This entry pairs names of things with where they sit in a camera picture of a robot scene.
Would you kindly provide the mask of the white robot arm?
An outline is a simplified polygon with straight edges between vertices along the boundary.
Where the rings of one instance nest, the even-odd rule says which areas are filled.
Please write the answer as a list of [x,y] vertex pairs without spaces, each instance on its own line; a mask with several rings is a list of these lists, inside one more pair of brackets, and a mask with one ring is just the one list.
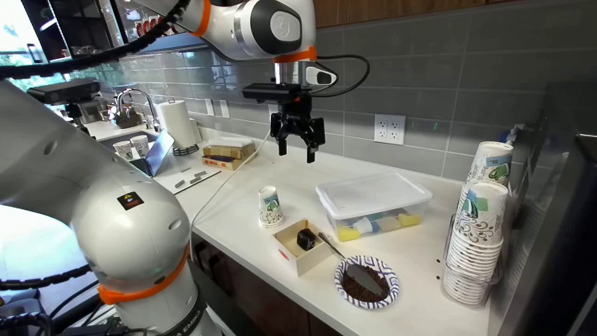
[[211,336],[190,272],[190,221],[177,199],[15,83],[138,53],[179,25],[229,61],[317,59],[313,0],[138,0],[158,14],[142,38],[76,61],[0,70],[0,201],[73,229],[125,336]]

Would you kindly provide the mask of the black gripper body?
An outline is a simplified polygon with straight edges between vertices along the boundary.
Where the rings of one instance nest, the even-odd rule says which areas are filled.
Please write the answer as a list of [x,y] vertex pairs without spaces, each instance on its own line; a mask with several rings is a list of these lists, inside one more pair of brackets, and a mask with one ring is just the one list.
[[324,120],[311,117],[310,98],[283,102],[280,111],[270,117],[270,137],[287,141],[289,135],[296,135],[306,146],[324,145]]

